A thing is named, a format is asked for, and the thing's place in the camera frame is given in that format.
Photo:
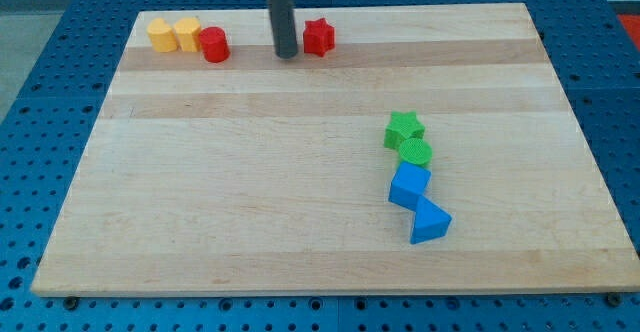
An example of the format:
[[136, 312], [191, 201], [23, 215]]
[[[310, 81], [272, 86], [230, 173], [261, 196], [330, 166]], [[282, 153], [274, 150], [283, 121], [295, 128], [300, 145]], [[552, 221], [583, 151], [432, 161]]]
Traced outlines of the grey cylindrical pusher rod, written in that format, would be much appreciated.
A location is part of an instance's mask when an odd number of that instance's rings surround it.
[[281, 59], [298, 54], [293, 0], [266, 0], [269, 11], [274, 51]]

